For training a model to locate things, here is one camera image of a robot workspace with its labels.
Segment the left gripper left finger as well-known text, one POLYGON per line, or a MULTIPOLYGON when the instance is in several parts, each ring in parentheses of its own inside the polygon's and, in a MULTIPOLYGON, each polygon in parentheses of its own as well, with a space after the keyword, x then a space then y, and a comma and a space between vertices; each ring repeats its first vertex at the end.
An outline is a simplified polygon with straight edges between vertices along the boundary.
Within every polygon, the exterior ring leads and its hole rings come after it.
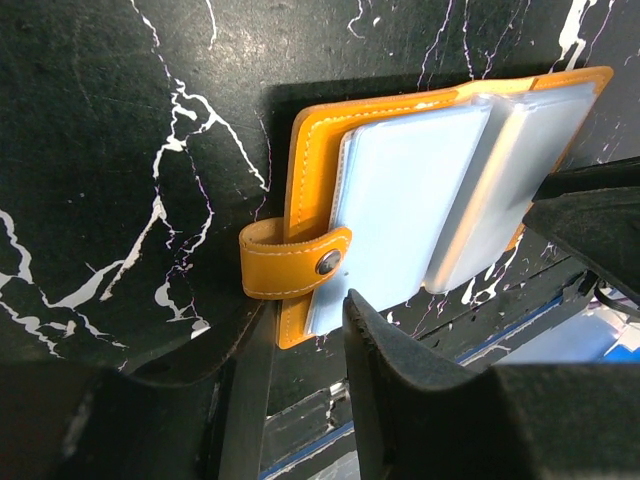
POLYGON ((5 479, 255 479, 277 308, 260 301, 131 373, 1 368, 5 479))

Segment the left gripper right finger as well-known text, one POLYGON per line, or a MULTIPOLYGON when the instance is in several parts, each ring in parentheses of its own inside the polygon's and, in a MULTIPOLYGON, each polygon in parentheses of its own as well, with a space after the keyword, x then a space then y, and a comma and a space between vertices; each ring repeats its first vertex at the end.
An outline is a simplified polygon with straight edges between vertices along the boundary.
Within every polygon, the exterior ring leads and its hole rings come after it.
POLYGON ((357 291, 344 348, 365 479, 635 479, 633 364, 468 370, 389 324, 357 291))

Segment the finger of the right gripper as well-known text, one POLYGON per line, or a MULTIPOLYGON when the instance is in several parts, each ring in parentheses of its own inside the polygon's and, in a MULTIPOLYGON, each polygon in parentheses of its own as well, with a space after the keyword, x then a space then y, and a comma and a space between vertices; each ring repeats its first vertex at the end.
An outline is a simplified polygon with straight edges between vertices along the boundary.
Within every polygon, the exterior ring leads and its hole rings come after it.
POLYGON ((524 225, 639 302, 639 159, 546 177, 524 225))

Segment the orange leather card holder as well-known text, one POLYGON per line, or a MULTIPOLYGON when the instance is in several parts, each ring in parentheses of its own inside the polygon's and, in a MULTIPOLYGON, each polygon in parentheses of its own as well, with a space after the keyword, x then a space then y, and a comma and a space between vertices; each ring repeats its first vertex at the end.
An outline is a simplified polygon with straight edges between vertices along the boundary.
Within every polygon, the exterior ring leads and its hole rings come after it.
POLYGON ((481 210, 523 123, 558 109, 544 168, 566 152, 613 76, 608 66, 514 79, 479 79, 419 93, 314 105, 295 117, 284 214, 239 235, 242 286, 281 305, 282 349, 342 324, 349 290, 385 310, 427 286, 437 243, 460 189, 481 210))

